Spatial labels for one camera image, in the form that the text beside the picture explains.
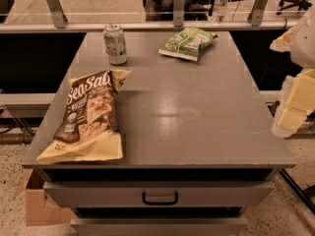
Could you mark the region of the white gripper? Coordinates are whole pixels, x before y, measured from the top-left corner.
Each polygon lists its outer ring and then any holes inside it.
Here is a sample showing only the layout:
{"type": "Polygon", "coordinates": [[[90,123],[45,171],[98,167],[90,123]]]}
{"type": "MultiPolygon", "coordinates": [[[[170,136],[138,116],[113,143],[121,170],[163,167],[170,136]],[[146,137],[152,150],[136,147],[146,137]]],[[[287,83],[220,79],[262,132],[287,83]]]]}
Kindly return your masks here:
{"type": "Polygon", "coordinates": [[[315,8],[311,7],[297,22],[274,39],[270,49],[289,52],[291,61],[304,69],[296,76],[286,76],[276,110],[272,132],[276,137],[295,134],[315,111],[315,8]]]}

